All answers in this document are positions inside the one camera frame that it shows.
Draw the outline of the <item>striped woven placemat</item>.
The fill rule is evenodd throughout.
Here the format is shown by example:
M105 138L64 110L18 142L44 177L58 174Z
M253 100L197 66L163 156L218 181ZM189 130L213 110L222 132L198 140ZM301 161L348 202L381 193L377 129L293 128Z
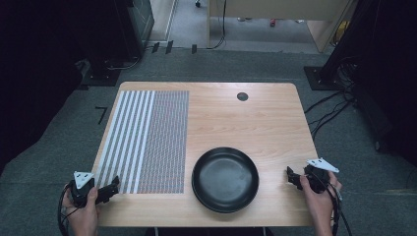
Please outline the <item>striped woven placemat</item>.
M182 194L189 93L123 90L100 155L96 185L119 178L121 194Z

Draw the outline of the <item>dark equipment cabinet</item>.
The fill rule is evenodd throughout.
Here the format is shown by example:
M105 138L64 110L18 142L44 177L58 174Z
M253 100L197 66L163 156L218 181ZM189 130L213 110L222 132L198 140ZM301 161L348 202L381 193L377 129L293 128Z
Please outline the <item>dark equipment cabinet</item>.
M141 49L145 49L154 25L150 0L127 0L128 12Z

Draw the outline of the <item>black stand base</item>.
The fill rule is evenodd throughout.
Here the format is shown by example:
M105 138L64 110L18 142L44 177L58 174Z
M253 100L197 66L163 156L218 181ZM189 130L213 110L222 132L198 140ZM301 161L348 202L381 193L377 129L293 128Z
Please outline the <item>black stand base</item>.
M323 67L305 66L304 72L311 90L343 90L339 80Z
M88 66L83 75L82 86L114 87L119 79L120 70L109 69L101 59L86 60Z

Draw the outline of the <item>black round plate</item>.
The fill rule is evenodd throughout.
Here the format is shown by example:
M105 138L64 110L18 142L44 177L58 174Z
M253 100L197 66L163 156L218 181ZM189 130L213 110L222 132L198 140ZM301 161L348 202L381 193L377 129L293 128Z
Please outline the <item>black round plate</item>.
M194 195L206 208L233 213L248 206L260 185L254 161L233 147L216 147L205 152L192 172Z

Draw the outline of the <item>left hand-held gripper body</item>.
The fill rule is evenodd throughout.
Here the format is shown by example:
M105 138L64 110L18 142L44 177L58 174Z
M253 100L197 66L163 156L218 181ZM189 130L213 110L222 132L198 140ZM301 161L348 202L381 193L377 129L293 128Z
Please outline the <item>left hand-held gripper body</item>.
M93 173L74 172L74 180L70 193L75 207L85 207L87 205L89 191L94 186L95 180Z

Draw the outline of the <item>light wooden cabinet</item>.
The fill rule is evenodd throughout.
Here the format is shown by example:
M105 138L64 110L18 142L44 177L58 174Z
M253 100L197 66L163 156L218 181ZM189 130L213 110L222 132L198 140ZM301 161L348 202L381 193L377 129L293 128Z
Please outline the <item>light wooden cabinet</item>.
M306 21L318 51L324 52L356 4L357 0L208 0L207 45L210 43L211 18L276 18Z

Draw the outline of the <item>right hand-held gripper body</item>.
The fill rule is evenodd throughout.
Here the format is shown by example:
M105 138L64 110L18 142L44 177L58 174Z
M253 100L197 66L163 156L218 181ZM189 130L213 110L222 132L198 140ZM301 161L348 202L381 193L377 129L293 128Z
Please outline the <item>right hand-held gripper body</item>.
M308 159L304 168L306 177L309 180L311 189L320 194L328 188L329 172L338 173L339 169L323 158Z

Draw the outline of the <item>black floor tape mark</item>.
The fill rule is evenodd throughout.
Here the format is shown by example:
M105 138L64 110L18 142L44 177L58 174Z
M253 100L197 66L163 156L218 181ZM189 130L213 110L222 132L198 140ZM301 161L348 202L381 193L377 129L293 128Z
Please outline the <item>black floor tape mark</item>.
M102 121L103 121L103 118L104 118L105 114L106 114L107 107L104 107L104 106L96 106L94 109L101 111L100 118L99 118L99 120L97 122L97 124L100 125L102 123Z

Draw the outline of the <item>person's left hand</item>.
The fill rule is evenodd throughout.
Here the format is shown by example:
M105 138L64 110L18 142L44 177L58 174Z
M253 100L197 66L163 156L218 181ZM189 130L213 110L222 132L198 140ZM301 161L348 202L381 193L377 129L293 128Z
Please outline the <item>person's left hand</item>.
M75 225L89 225L97 228L98 224L98 212L95 205L97 198L97 188L93 187L90 189L88 194L88 202L85 207L76 208L69 199L70 191L67 190L64 194L63 207L71 213L68 216L71 227Z

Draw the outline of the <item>person's right hand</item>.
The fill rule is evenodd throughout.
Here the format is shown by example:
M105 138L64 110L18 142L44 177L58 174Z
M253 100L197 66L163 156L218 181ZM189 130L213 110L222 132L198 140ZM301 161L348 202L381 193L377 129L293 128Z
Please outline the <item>person's right hand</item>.
M328 176L328 190L321 194L317 194L311 189L310 183L304 175L300 177L308 210L315 221L319 219L330 221L333 212L332 200L337 196L336 192L340 191L342 187L333 172L329 171Z

